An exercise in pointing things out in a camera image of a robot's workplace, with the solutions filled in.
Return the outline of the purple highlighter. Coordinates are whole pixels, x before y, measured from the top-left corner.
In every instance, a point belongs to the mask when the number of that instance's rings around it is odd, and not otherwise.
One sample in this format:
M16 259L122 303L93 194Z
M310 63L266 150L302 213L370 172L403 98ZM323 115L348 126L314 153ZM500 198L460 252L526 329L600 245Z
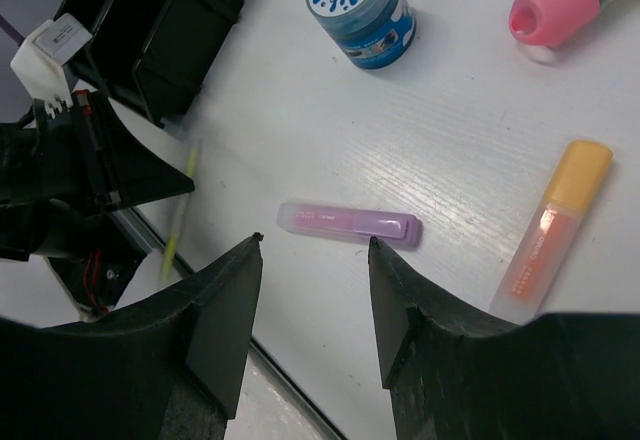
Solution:
M286 202L278 210L277 225L294 234L348 242L371 237L404 249L415 249L422 222L412 214Z

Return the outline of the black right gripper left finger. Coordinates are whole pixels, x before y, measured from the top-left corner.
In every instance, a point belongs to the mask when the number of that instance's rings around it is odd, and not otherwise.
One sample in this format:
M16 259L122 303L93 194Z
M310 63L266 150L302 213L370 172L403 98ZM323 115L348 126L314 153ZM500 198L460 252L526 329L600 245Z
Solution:
M221 439L237 412L263 260L254 234L93 323L1 323L5 439Z

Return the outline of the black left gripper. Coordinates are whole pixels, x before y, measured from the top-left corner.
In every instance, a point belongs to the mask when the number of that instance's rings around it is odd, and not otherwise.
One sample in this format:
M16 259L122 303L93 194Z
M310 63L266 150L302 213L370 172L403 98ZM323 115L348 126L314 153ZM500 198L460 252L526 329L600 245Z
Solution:
M129 132L108 98L76 90L50 117L34 103L34 127L1 127L1 256L112 260L120 232L110 215L195 190L194 181Z

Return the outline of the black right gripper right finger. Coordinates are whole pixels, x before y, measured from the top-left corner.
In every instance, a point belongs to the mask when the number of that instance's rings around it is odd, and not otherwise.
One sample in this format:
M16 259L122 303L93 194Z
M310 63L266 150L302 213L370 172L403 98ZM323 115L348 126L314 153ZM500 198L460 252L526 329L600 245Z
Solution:
M551 313L518 326L372 239L380 373L400 439L635 439L639 318Z

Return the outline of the thin yellow pen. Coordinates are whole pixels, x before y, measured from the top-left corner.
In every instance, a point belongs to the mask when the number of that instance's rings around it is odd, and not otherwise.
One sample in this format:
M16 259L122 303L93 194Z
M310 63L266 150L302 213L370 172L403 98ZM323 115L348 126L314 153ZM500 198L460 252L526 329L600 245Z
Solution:
M185 175L192 181L195 181L196 171L199 164L199 158L202 149L202 141L196 140L191 143L189 155L187 158L187 163L185 167ZM187 210L188 201L191 193L183 194L179 197L176 207L174 209L171 229L169 233L169 237L166 242L166 246L164 249L164 255L162 264L159 271L158 276L158 287L164 288L171 284L171 270L173 261L175 259L177 253L177 247L179 243L179 238L182 231L182 223L184 219L185 212Z

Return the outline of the blue round tape container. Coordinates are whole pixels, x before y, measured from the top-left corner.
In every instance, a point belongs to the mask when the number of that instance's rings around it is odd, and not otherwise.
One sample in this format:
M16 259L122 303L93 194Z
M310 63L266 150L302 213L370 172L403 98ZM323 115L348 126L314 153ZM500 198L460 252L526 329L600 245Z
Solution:
M306 0L309 12L358 68L375 70L411 45L416 20L407 0Z

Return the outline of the pink marker tube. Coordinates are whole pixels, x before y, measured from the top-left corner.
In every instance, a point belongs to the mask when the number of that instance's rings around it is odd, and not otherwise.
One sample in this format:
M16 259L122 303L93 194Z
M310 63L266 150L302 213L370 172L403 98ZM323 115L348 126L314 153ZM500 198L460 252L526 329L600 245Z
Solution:
M638 18L639 0L514 0L508 28L524 58L553 65Z

